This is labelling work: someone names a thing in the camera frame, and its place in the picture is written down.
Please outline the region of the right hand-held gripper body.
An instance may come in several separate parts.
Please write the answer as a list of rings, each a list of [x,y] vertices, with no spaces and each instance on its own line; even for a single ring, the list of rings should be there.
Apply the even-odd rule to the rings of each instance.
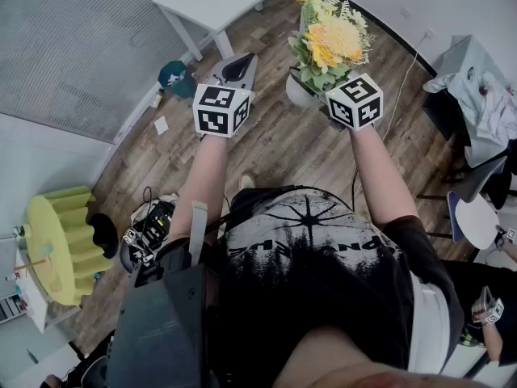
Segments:
[[[318,98],[322,111],[339,132],[357,132],[383,117],[383,91],[366,73],[349,73]]]

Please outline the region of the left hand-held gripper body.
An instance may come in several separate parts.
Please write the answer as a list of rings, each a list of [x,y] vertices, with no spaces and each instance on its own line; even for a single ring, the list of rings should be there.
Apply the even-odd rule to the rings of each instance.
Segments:
[[[249,118],[254,92],[242,89],[244,74],[223,74],[222,69],[197,86],[193,116],[197,133],[231,138]]]

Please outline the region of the white round vase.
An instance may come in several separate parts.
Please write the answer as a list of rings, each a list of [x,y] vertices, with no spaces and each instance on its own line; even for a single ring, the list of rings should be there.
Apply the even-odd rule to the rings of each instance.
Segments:
[[[285,90],[291,102],[299,108],[320,108],[322,106],[318,93],[302,83],[299,73],[295,70],[289,72]]]

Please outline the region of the yellow artificial flowers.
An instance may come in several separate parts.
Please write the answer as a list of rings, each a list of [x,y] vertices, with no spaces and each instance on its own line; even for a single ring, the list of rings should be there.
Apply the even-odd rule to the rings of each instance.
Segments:
[[[333,87],[369,63],[374,36],[348,0],[293,0],[301,4],[301,29],[288,37],[301,81],[315,91]]]

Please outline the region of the person's left forearm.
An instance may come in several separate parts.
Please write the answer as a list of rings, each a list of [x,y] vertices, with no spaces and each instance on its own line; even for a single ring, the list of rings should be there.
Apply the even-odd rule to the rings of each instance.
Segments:
[[[190,236],[192,203],[207,205],[207,224],[221,218],[227,171],[228,141],[226,137],[207,135],[196,151],[187,180],[179,192],[179,200],[170,223],[168,241]]]

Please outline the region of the green waste bin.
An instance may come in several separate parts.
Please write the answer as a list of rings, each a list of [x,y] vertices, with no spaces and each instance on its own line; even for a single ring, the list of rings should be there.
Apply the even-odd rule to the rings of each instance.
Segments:
[[[164,65],[159,74],[158,82],[162,89],[181,99],[193,99],[197,82],[182,61],[170,61]]]

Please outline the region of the pale crumpled cloth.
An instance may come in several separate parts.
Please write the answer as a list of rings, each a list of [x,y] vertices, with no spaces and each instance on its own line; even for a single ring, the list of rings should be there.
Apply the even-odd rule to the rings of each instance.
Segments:
[[[446,90],[460,107],[470,145],[466,161],[476,167],[502,153],[517,140],[517,86],[512,86],[492,57],[472,35],[454,35],[439,55],[437,75],[422,88]]]

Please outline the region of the black equipment box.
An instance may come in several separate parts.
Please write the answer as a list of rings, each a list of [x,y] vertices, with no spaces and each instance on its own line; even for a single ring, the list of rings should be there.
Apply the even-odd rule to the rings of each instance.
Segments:
[[[163,195],[142,204],[130,217],[131,228],[143,235],[147,246],[156,253],[165,243],[178,196]]]

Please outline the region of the grey hand-held gripper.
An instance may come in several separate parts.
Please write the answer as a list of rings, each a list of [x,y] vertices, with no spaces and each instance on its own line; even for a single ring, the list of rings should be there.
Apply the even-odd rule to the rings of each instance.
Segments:
[[[131,272],[138,264],[149,267],[154,260],[154,253],[146,245],[143,235],[133,228],[127,229],[120,244],[120,261]]]

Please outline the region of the white seat blue chair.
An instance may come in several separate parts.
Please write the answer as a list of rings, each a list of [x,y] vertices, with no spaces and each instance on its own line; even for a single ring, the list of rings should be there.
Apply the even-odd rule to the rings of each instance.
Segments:
[[[494,243],[499,218],[482,195],[476,194],[472,201],[467,202],[450,191],[447,203],[455,243],[465,238],[478,250],[486,250]]]

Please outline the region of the black printed t-shirt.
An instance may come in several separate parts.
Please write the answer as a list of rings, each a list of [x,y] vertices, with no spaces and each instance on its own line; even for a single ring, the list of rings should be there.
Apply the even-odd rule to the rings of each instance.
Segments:
[[[320,327],[371,360],[406,369],[414,291],[443,294],[448,350],[464,326],[454,285],[421,221],[377,228],[317,188],[240,191],[206,262],[220,294],[209,349],[221,388],[271,388],[302,338]]]

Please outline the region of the yellow-green skirted round table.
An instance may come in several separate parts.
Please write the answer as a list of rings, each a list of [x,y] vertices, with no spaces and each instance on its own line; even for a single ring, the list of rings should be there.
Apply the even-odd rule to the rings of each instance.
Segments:
[[[86,223],[93,201],[91,190],[81,186],[36,195],[27,207],[30,261],[46,293],[64,306],[78,306],[92,294],[95,273],[114,265],[94,244],[94,227]]]

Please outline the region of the grey backpack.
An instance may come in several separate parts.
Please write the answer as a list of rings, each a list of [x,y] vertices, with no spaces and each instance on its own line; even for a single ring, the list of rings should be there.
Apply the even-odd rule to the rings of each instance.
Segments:
[[[190,251],[186,238],[139,262],[107,355],[107,388],[220,388],[209,364],[208,330],[216,313],[218,276]]]

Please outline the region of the white waist pouch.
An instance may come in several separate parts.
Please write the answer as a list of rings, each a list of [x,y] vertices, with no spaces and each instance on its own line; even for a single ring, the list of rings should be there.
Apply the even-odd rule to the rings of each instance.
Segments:
[[[407,370],[411,373],[440,374],[448,358],[450,318],[440,288],[425,284],[410,273],[414,308]]]

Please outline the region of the white shelf unit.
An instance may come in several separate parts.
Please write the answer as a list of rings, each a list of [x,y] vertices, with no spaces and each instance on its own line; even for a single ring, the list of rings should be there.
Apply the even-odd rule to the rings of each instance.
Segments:
[[[40,284],[34,266],[29,266],[26,250],[16,247],[15,266],[12,273],[5,277],[7,282],[15,285],[15,295],[21,303],[21,312],[34,322],[42,334],[81,311],[81,306],[67,306],[61,314],[50,312],[49,305],[53,299]]]

